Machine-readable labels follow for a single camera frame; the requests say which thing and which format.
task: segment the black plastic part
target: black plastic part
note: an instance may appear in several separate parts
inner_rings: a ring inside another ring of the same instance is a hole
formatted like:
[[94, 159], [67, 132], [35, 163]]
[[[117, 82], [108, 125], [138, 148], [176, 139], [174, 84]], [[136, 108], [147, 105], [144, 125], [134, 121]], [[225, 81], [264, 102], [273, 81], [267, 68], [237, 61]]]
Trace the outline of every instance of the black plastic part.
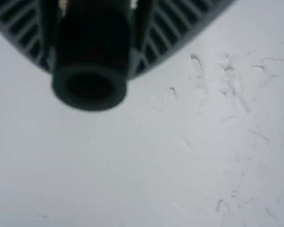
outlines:
[[53, 75], [56, 96], [74, 108], [110, 109], [127, 81], [164, 61], [233, 0], [0, 0], [0, 31]]

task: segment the black nozzle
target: black nozzle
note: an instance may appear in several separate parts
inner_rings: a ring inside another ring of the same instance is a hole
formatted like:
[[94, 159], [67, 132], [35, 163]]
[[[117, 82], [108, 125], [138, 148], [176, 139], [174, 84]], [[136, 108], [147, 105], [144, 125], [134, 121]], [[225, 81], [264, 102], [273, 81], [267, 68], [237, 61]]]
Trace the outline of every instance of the black nozzle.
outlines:
[[66, 104], [105, 110], [126, 95], [130, 1], [71, 0], [59, 26], [53, 90]]

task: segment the black tube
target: black tube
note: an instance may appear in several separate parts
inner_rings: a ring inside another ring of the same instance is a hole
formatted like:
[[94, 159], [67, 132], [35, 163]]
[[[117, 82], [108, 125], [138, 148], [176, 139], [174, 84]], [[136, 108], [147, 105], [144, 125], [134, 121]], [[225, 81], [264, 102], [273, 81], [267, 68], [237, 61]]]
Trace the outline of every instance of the black tube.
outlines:
[[106, 110], [126, 95], [130, 0], [70, 0], [54, 52], [55, 94], [81, 110]]

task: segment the ribbed plastic surface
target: ribbed plastic surface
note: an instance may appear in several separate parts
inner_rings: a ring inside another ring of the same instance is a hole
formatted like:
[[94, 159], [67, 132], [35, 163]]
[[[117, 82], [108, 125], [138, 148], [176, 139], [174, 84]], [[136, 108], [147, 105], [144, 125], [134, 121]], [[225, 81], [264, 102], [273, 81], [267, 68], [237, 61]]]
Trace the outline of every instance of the ribbed plastic surface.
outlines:
[[[156, 0], [149, 7], [147, 27], [140, 28], [138, 49], [142, 53], [136, 73], [146, 71], [171, 53], [185, 36], [196, 29], [202, 19], [221, 0]], [[136, 26], [141, 25], [147, 8], [140, 1]]]
[[52, 74], [57, 98], [101, 111], [127, 81], [163, 62], [233, 0], [0, 0], [0, 31]]
[[33, 63], [48, 70], [36, 0], [0, 0], [0, 31]]

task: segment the white surface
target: white surface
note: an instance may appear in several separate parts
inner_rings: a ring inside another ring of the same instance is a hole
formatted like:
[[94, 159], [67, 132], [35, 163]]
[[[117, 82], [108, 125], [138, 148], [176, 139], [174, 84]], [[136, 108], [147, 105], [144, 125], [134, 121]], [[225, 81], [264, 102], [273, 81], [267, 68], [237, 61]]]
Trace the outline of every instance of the white surface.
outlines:
[[0, 227], [87, 226], [284, 227], [284, 0], [239, 0], [102, 114], [0, 36]]

